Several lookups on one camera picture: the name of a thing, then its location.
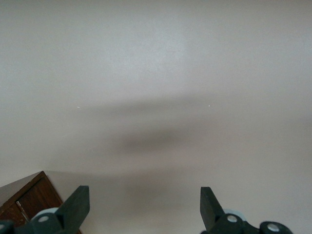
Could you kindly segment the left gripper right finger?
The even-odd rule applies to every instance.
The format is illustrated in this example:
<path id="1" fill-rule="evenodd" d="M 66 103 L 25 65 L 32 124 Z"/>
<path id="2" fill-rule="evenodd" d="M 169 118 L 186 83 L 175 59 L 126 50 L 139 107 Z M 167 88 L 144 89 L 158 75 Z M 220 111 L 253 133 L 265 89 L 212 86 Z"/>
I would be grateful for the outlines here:
<path id="1" fill-rule="evenodd" d="M 254 227 L 234 213 L 226 213 L 210 187 L 201 187 L 200 214 L 205 226 L 204 234 L 290 234 L 285 225 L 264 221 Z"/>

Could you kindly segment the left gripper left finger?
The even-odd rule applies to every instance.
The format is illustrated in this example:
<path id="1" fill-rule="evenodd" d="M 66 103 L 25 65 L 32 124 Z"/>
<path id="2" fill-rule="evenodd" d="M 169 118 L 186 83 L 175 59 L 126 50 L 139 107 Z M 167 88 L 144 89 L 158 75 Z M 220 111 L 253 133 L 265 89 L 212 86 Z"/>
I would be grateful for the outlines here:
<path id="1" fill-rule="evenodd" d="M 13 221 L 2 220 L 2 234 L 76 234 L 90 211 L 88 186 L 79 186 L 55 211 L 45 212 L 30 222 L 15 227 Z"/>

